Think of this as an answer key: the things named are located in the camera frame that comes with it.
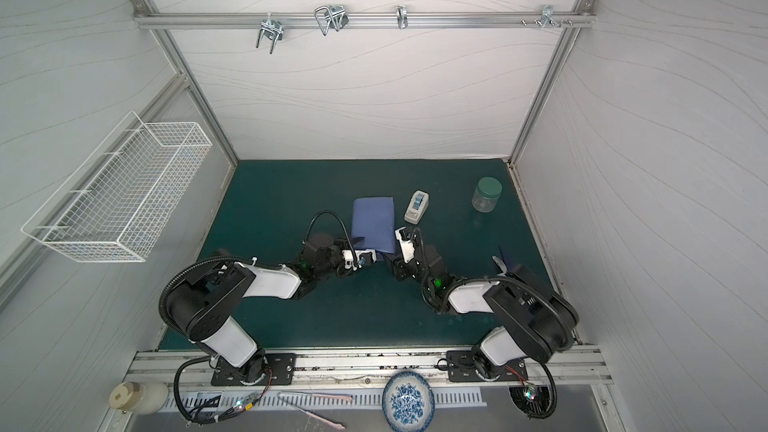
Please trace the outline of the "light blue wrapping paper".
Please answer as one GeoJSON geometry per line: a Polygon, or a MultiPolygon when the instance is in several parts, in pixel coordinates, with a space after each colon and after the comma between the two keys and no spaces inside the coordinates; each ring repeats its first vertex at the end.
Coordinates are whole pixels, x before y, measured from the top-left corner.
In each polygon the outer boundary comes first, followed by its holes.
{"type": "Polygon", "coordinates": [[[396,252],[395,209],[392,197],[365,197],[353,201],[351,238],[356,249],[382,254],[396,252]]]}

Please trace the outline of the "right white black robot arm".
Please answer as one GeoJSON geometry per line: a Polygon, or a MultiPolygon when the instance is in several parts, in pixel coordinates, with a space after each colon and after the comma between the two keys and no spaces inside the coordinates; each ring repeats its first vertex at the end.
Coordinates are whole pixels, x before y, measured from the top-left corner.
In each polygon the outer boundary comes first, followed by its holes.
{"type": "Polygon", "coordinates": [[[573,306],[525,266],[512,266],[504,250],[492,258],[498,274],[465,278],[448,272],[418,227],[401,227],[394,237],[396,253],[387,257],[393,275],[399,281],[416,280],[430,309],[490,314],[498,322],[472,348],[470,363],[480,380],[497,380],[508,363],[519,359],[545,364],[574,345],[579,316],[573,306]]]}

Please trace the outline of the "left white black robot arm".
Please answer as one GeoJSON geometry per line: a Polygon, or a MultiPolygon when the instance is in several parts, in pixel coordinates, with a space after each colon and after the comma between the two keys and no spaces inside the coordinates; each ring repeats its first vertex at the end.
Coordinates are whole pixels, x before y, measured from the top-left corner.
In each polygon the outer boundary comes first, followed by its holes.
{"type": "Polygon", "coordinates": [[[306,232],[299,254],[278,265],[228,255],[213,255],[179,272],[162,290],[162,321],[209,356],[234,371],[234,379],[255,384],[267,373],[263,349],[233,318],[246,298],[298,300],[329,275],[353,274],[377,259],[359,249],[342,219],[343,236],[306,232]]]}

